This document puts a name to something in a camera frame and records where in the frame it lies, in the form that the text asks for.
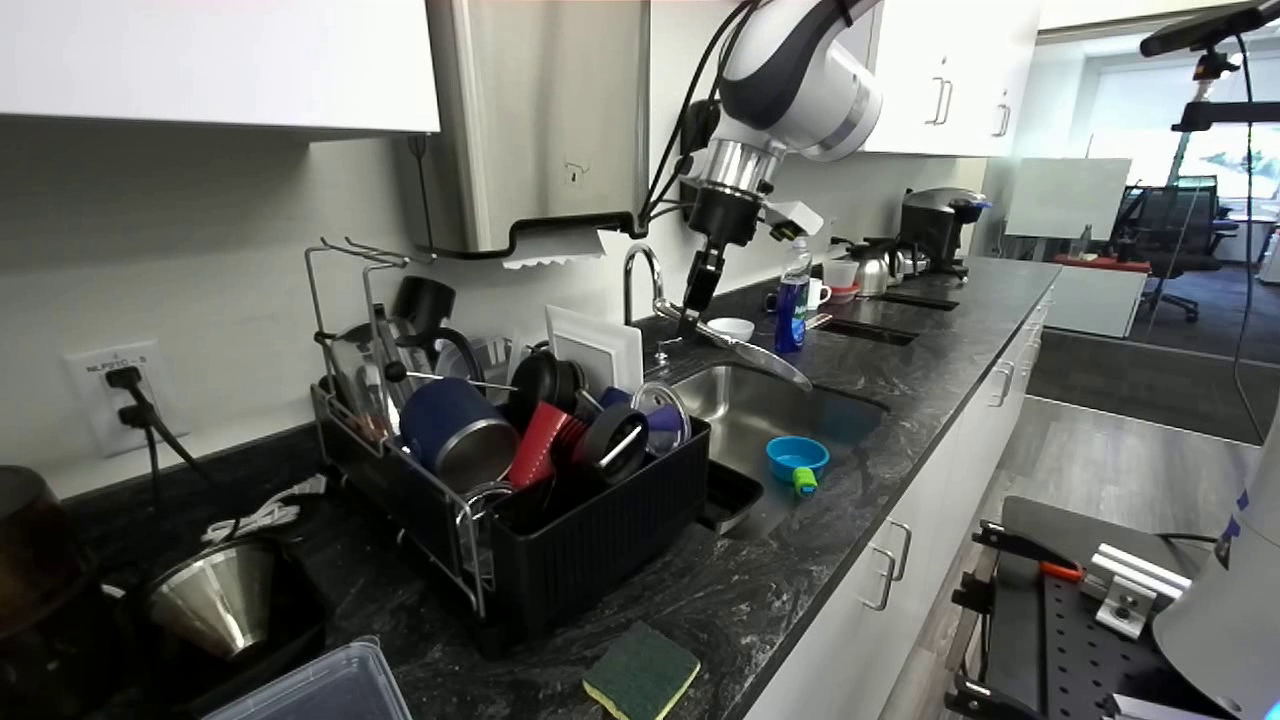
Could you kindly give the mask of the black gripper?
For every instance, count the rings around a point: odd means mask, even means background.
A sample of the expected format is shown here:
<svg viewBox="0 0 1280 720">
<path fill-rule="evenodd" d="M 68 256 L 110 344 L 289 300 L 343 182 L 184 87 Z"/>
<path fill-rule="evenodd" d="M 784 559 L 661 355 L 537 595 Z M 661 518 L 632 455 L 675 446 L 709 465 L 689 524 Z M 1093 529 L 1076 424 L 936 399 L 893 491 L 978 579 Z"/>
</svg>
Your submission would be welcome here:
<svg viewBox="0 0 1280 720">
<path fill-rule="evenodd" d="M 723 247 L 717 241 L 704 241 L 689 268 L 683 309 L 704 310 L 717 295 L 719 277 L 723 277 Z"/>
</svg>

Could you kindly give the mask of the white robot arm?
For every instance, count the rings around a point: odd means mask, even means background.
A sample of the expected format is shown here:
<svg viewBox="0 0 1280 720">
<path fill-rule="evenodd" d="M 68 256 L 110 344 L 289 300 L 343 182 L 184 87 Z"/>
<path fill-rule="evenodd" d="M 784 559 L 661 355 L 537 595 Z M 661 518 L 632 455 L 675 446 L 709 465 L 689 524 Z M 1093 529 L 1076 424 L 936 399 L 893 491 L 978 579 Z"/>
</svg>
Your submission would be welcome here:
<svg viewBox="0 0 1280 720">
<path fill-rule="evenodd" d="M 756 222 L 774 235 L 815 235 L 824 216 L 803 201 L 774 201 L 778 160 L 841 160 L 867 145 L 883 90 L 841 35 L 874 0 L 758 0 L 723 46 L 719 114 L 709 155 L 679 182 L 679 218 L 700 235 L 683 285 L 683 310 L 704 310 L 723 277 L 723 251 Z"/>
</svg>

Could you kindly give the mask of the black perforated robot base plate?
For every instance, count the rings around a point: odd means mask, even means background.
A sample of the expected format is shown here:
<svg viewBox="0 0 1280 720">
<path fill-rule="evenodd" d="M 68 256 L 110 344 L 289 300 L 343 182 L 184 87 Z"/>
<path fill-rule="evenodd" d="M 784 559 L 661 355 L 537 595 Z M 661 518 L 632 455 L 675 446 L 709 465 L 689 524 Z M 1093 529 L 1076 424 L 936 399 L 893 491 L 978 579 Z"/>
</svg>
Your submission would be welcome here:
<svg viewBox="0 0 1280 720">
<path fill-rule="evenodd" d="M 1009 496 L 997 524 L 1030 537 L 1086 572 L 1099 545 L 1165 566 L 1191 566 L 1187 547 L 1084 512 Z M 1224 720 L 1154 648 L 1095 619 L 1105 579 L 1062 585 L 1030 559 L 992 547 L 988 572 L 964 572 L 953 605 L 978 619 L 975 667 L 959 667 L 942 703 L 964 720 Z"/>
</svg>

